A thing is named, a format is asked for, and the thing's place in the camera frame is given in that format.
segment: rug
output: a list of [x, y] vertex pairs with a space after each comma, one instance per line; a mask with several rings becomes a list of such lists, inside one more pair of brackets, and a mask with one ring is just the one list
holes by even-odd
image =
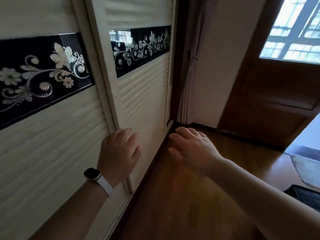
[[301, 180], [306, 185], [320, 189], [320, 161], [296, 155], [290, 157]]

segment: forearm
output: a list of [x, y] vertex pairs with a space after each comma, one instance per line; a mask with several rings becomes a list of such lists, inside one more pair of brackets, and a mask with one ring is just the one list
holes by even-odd
[[87, 181], [29, 240], [84, 239], [106, 198], [100, 185]]
[[208, 177], [253, 221], [280, 239], [319, 239], [320, 213], [268, 185], [230, 160], [216, 160]]

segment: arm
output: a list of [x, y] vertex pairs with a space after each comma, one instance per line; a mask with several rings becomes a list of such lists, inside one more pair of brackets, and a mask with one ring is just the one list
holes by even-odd
[[205, 134], [178, 128], [170, 154], [219, 185], [246, 214], [277, 239], [320, 239], [320, 213], [223, 158]]
[[[112, 188], [126, 180], [141, 156], [138, 134], [127, 139], [130, 131], [118, 130], [101, 144], [97, 169]], [[85, 182], [29, 240], [84, 239], [106, 198], [100, 185]]]

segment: wooden floor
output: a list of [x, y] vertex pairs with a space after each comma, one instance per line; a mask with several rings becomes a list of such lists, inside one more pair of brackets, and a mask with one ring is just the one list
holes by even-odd
[[[270, 185], [280, 190], [291, 184], [304, 186], [288, 155], [202, 132], [223, 157]], [[209, 179], [175, 163], [167, 148], [123, 228], [121, 240], [264, 239], [227, 194]]]

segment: smartwatch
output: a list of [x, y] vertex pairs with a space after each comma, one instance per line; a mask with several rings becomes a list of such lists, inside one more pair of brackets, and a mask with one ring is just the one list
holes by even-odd
[[97, 182], [104, 189], [104, 191], [106, 192], [106, 194], [109, 197], [109, 195], [113, 191], [113, 188], [105, 180], [105, 178], [101, 175], [99, 170], [94, 169], [94, 168], [88, 168], [83, 174], [87, 178], [87, 180]]

